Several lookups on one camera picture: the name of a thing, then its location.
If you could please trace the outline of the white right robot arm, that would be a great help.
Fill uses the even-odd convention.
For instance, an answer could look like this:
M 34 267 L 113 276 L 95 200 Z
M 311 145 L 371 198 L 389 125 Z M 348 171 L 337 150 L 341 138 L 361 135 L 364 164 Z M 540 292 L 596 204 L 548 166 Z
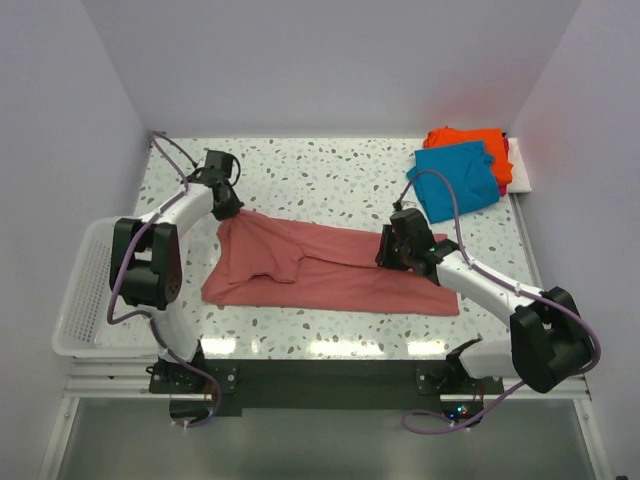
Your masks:
M 600 358 L 595 336 L 566 290 L 522 284 L 477 261 L 461 243 L 436 240 L 417 209 L 397 211 L 384 225 L 376 263 L 452 290 L 507 326 L 507 342 L 477 338 L 447 355 L 445 379 L 456 392 L 469 392 L 488 377 L 517 377 L 547 393 Z

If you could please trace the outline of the salmon pink t shirt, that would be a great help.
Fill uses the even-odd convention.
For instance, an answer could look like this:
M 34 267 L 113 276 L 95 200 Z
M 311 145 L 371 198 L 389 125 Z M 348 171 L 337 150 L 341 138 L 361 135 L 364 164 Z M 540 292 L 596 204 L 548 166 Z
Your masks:
M 456 316 L 454 291 L 375 263 L 378 233 L 243 210 L 217 231 L 221 255 L 201 288 L 217 306 Z

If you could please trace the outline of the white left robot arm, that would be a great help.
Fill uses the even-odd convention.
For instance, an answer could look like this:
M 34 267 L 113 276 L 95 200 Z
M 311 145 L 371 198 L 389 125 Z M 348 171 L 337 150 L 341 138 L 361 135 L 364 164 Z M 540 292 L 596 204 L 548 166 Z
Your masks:
M 204 165 L 185 177 L 175 196 L 149 214 L 121 218 L 113 226 L 107 323 L 145 318 L 160 357 L 177 362 L 171 378 L 185 392 L 205 385 L 207 368 L 193 359 L 199 340 L 186 325 L 179 301 L 180 241 L 207 215 L 221 222 L 240 212 L 244 203 L 234 191 L 240 173 L 234 155 L 210 150 Z

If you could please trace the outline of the blue t shirt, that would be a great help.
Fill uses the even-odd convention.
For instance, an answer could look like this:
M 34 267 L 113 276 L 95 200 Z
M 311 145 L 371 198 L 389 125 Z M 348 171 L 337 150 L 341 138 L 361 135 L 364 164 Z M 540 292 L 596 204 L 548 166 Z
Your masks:
M 482 210 L 500 200 L 498 183 L 491 171 L 493 156 L 481 141 L 417 150 L 414 157 L 415 164 L 406 173 L 407 179 L 422 170 L 440 173 L 453 189 L 460 215 Z M 455 217 L 452 197 L 439 176 L 420 175 L 413 187 L 430 223 Z

